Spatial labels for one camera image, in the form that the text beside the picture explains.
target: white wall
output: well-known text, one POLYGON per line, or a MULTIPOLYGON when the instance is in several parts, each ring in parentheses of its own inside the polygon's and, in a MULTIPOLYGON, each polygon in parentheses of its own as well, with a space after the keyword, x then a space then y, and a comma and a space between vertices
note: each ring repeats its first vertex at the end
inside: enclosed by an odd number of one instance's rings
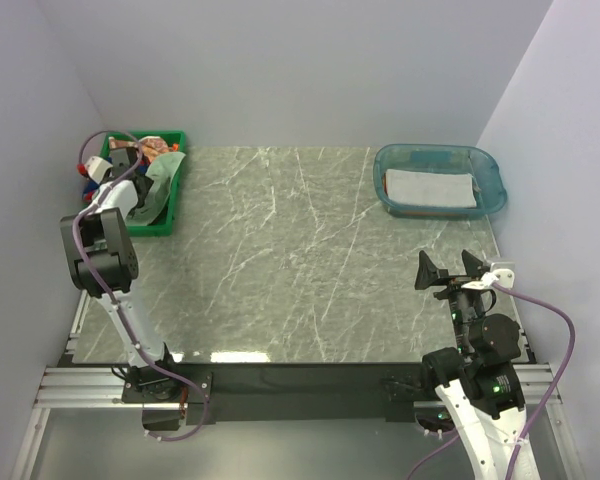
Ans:
MULTIPOLYGON (((560 391, 588 478, 600 480, 600 0, 554 1, 479 146, 510 193, 496 229, 518 289, 576 323, 560 391)), ((564 322, 520 307, 532 345, 557 365, 564 322)))
POLYGON ((36 4, 0 0, 0 479, 71 326, 58 221, 78 207, 77 149, 100 127, 36 4))
POLYGON ((39 0, 105 123, 475 144, 550 0, 39 0))

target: marble tabletop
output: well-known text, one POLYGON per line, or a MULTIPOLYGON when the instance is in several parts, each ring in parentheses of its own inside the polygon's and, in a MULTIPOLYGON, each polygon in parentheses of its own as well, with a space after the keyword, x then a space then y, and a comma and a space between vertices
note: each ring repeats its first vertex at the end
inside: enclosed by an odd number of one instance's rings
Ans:
MULTIPOLYGON (((446 302, 413 289, 418 252, 461 273, 463 248, 497 255, 489 221, 390 216, 373 188, 376 152, 192 149, 173 235, 133 239, 169 349, 188 362, 417 362, 455 346, 446 302)), ((517 319, 510 298, 494 310, 517 319)), ((74 362, 123 352, 90 302, 74 362)))

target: translucent blue tray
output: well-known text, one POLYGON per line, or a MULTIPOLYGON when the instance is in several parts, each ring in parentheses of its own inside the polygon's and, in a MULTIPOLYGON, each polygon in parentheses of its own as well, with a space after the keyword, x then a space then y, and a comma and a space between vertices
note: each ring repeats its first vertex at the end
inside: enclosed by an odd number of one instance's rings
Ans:
POLYGON ((455 145, 387 145, 376 154, 373 183, 385 209, 396 217, 413 215, 481 216, 495 213, 507 203, 500 168, 491 155, 474 147, 455 145), (409 172, 465 174, 473 176, 476 208, 423 207, 393 202, 385 191, 388 169, 409 172))

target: teal container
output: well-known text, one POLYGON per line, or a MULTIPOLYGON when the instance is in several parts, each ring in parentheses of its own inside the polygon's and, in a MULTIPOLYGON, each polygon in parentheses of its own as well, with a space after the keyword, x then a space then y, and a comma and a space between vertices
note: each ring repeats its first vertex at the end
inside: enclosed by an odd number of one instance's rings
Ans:
MULTIPOLYGON (((161 137, 170 147, 172 147, 174 144, 178 144, 178 152, 184 152, 185 154, 187 153, 187 137, 183 131, 133 130, 129 133, 138 139, 149 135, 161 137)), ((102 158, 107 158, 109 156, 109 137, 113 137, 118 140, 130 140, 126 135, 117 133, 108 134, 104 139, 104 144, 100 150, 100 156, 102 158)), ((178 188, 180 186, 180 174, 182 172, 182 165, 184 165, 184 163, 185 162, 182 162, 180 168, 173 177, 173 181, 171 183, 171 194, 169 195, 169 200, 167 201, 167 205, 165 206, 164 210, 162 210, 162 213, 160 213, 158 218, 156 218, 151 225, 146 225, 144 227, 127 227, 129 235, 132 237, 164 237, 171 235, 171 232, 173 232, 173 222, 176 218, 176 203, 178 199, 178 188)))
POLYGON ((474 147, 387 145, 376 154, 373 183, 384 208, 396 217, 476 217, 495 213, 507 203, 507 191, 502 184, 498 164, 487 152, 474 147), (469 173, 473 176, 476 208, 423 207, 396 203, 385 192, 385 174, 388 169, 455 175, 469 173))

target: green basket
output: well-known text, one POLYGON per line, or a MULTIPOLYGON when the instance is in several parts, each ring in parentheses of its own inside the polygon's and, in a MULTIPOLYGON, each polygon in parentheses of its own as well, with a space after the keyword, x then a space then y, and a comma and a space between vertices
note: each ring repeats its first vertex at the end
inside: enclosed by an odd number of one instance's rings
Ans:
MULTIPOLYGON (((178 151, 187 153, 187 137, 184 132, 180 130, 133 130, 130 131, 132 135, 140 139, 142 137, 154 136, 161 137, 171 147, 173 144, 178 144, 178 151)), ((100 156, 107 158, 109 156, 109 137, 113 137, 117 140, 130 140, 126 135, 118 133, 110 133, 104 139, 104 144, 100 150, 100 156)), ((144 227, 130 226, 127 227, 129 235, 132 237, 165 237, 171 235, 173 232, 173 221, 176 218, 176 202, 178 199, 178 188, 180 186, 180 174, 182 172, 182 165, 176 172, 171 182, 171 194, 164 210, 160 213, 151 225, 144 227)))

